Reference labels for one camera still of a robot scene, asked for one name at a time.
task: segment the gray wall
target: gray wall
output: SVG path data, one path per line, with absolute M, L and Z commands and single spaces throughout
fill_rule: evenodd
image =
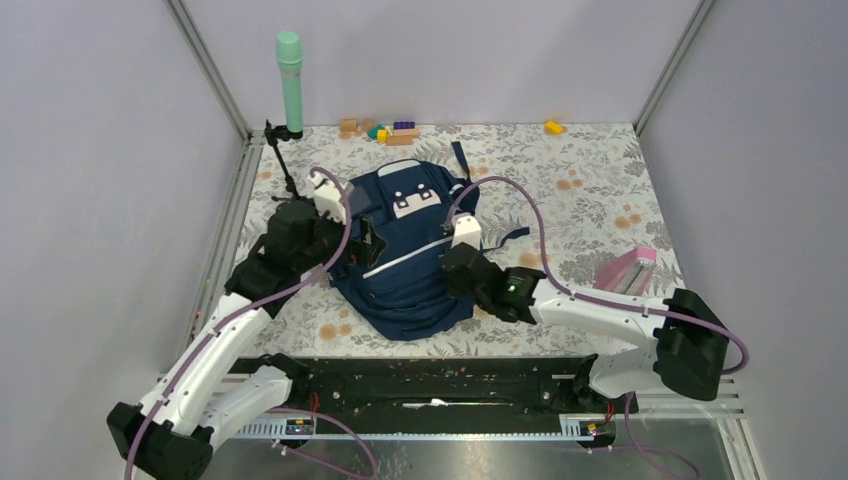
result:
M 254 128 L 284 123 L 274 39 L 303 39 L 308 125 L 636 119 L 698 0 L 186 0 Z
M 164 2 L 0 3 L 0 478 L 118 478 L 239 148 Z
M 688 284 L 751 347 L 770 479 L 844 478 L 848 3 L 719 2 L 642 142 Z

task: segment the green microphone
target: green microphone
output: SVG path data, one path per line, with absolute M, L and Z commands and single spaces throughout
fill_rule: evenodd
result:
M 291 138 L 303 138 L 303 100 L 300 94 L 300 67 L 303 52 L 300 37 L 294 32 L 277 35 L 277 64 L 283 77 L 283 102 L 286 105 L 286 128 Z

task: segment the navy blue backpack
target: navy blue backpack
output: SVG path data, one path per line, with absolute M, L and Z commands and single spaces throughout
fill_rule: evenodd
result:
M 468 164 L 455 147 L 468 174 Z M 389 340 L 429 337 L 471 318 L 474 299 L 448 297 L 448 282 L 439 257 L 452 237 L 442 225 L 448 209 L 471 184 L 470 175 L 456 178 L 440 165 L 414 159 L 389 163 L 350 180 L 363 189 L 371 205 L 361 214 L 371 218 L 374 232 L 386 242 L 371 268 L 332 268 L 332 284 L 374 328 Z M 479 191 L 466 196 L 458 213 L 474 214 Z M 352 238 L 359 239 L 353 224 Z

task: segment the floral tablecloth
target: floral tablecloth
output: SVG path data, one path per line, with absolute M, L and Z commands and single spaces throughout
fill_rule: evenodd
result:
M 353 178 L 404 158 L 444 165 L 462 174 L 451 142 L 462 142 L 473 179 L 503 175 L 519 181 L 545 219 L 549 261 L 561 279 L 591 286 L 596 269 L 636 246 L 658 251 L 646 295 L 668 296 L 682 286 L 671 240 L 660 214 L 645 161 L 629 124 L 567 125 L 559 136 L 541 125 L 421 126 L 411 146 L 387 147 L 358 135 L 342 138 L 337 127 L 305 129 L 304 138 L 281 143 L 289 171 L 302 192 L 309 167 L 320 165 Z M 520 194 L 505 184 L 482 188 L 477 220 L 487 246 L 519 226 L 531 235 L 488 254 L 502 267 L 540 268 L 538 228 Z M 283 195 L 282 169 L 266 146 L 242 228 L 236 263 L 242 261 Z M 295 356 L 583 356 L 630 348 L 624 342 L 561 326 L 509 324 L 475 309 L 474 318 L 449 331 L 413 342 L 389 341 L 330 287 L 327 278 L 295 295 L 256 337 L 243 356 L 284 352 Z

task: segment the gray floor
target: gray floor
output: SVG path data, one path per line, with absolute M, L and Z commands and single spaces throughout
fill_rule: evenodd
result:
M 618 422 L 618 445 L 629 440 Z M 668 447 L 694 461 L 704 480 L 733 478 L 719 432 L 709 420 L 634 421 L 642 444 Z M 663 479 L 637 452 L 586 455 L 575 444 L 537 441 L 380 441 L 372 443 L 384 480 Z M 341 480 L 321 466 L 281 457 L 269 442 L 231 440 L 215 454 L 205 480 Z M 314 441 L 305 451 L 346 468 L 367 472 L 365 455 L 350 441 Z M 680 475 L 692 475 L 674 460 L 659 459 Z

